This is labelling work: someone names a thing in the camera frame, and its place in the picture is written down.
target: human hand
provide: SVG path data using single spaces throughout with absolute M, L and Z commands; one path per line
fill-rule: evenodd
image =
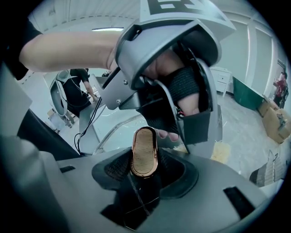
M 143 74 L 151 79 L 158 79 L 183 67 L 184 64 L 178 55 L 172 50 L 166 50 L 145 69 Z M 190 116 L 199 113 L 198 101 L 199 93 L 196 93 L 179 100 L 178 106 L 184 112 L 185 116 Z M 164 130 L 159 130 L 158 133 L 161 138 L 169 135 L 173 142 L 179 139 L 179 136 L 175 133 L 168 133 Z

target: gold lighter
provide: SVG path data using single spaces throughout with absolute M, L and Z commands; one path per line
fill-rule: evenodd
M 135 132 L 132 153 L 132 173 L 143 178 L 151 176 L 158 167 L 156 132 L 153 128 L 142 127 Z

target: black sleeve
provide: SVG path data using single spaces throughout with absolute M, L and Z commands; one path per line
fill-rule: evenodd
M 79 77 L 81 78 L 82 82 L 89 82 L 89 75 L 85 69 L 76 69 L 79 73 Z
M 17 80 L 22 79 L 28 71 L 28 69 L 19 62 L 20 51 L 26 43 L 40 34 L 42 33 L 35 29 L 32 23 L 27 19 L 15 29 L 15 34 L 11 35 L 4 61 Z

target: white cabinet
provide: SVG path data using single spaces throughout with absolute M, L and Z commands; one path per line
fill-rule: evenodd
M 215 82 L 216 90 L 223 92 L 224 97 L 232 77 L 231 72 L 220 67 L 211 67 L 210 70 Z

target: cardboard box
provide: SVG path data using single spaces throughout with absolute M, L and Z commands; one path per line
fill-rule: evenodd
M 267 113 L 269 108 L 272 108 L 275 111 L 279 109 L 278 105 L 274 101 L 272 101 L 264 96 L 263 103 L 261 104 L 261 106 L 258 109 L 259 113 L 261 114 L 262 117 Z
M 286 122 L 283 127 L 280 125 L 280 120 L 277 114 L 282 114 L 283 119 Z M 275 111 L 274 109 L 269 108 L 262 121 L 268 137 L 272 138 L 277 143 L 284 142 L 291 134 L 291 116 L 289 116 L 284 109 Z

